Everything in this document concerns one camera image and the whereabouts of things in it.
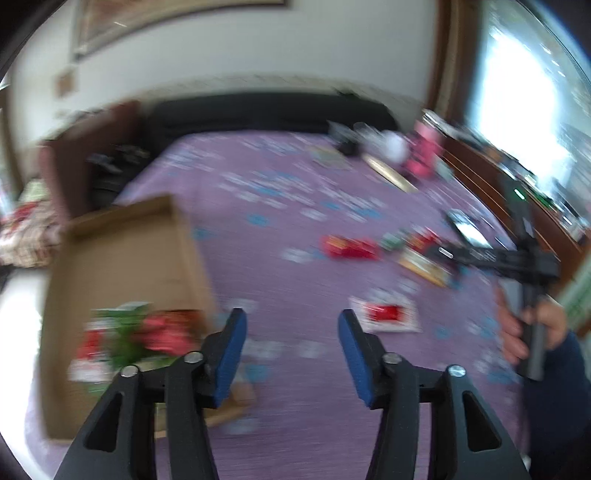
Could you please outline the person's right hand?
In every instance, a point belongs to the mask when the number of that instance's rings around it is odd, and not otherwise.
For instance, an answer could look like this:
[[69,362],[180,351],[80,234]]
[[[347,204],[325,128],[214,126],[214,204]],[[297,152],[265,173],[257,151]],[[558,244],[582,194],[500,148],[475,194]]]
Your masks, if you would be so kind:
[[568,334],[567,316],[564,308],[549,296],[542,297],[535,307],[526,308],[519,316],[509,309],[503,289],[496,288],[497,321],[500,326],[502,351],[513,366],[530,356],[530,348],[522,339],[526,325],[544,325],[547,350],[555,350]]

